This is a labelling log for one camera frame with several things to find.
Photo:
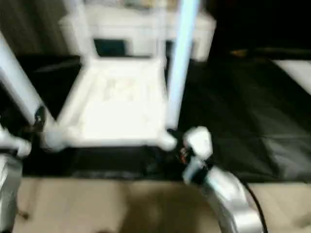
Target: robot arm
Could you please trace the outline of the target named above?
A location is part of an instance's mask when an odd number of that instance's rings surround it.
[[[0,125],[0,233],[12,232],[17,214],[17,192],[22,178],[21,158],[31,143],[11,135]]]
[[[207,128],[192,128],[184,135],[169,131],[161,137],[159,146],[173,151],[186,165],[182,174],[184,182],[190,184],[195,180],[202,187],[223,233],[263,232],[263,223],[248,203],[243,184],[233,174],[209,161],[212,142]],[[197,174],[201,174],[200,179],[195,179]]]

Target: white plastic shelf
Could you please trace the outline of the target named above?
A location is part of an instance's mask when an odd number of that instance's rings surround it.
[[[155,145],[164,130],[160,59],[101,59],[80,72],[57,120],[73,147]]]

